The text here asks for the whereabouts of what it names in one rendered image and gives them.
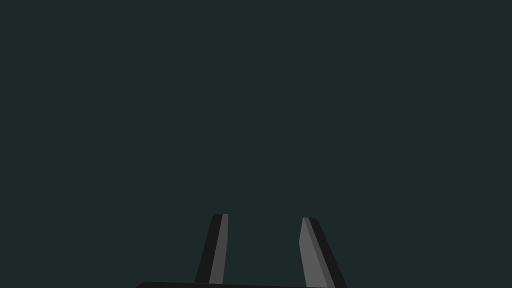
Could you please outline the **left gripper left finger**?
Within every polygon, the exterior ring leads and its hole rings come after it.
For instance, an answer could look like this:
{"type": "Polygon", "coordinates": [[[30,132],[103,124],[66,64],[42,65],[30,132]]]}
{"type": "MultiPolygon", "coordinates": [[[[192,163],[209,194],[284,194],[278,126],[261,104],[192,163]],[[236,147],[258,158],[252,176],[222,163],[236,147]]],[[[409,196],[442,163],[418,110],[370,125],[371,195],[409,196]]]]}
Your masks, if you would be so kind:
{"type": "Polygon", "coordinates": [[[214,214],[211,218],[203,252],[194,282],[199,284],[222,284],[228,246],[228,214],[214,214]]]}

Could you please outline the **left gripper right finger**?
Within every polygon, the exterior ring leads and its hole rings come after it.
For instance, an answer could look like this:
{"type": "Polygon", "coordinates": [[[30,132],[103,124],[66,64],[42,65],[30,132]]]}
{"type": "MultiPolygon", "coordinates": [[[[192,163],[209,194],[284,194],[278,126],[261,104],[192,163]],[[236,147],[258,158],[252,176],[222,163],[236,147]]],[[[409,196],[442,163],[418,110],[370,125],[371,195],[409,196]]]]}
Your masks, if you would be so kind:
{"type": "Polygon", "coordinates": [[[332,248],[316,218],[302,219],[299,250],[307,287],[348,288],[332,248]]]}

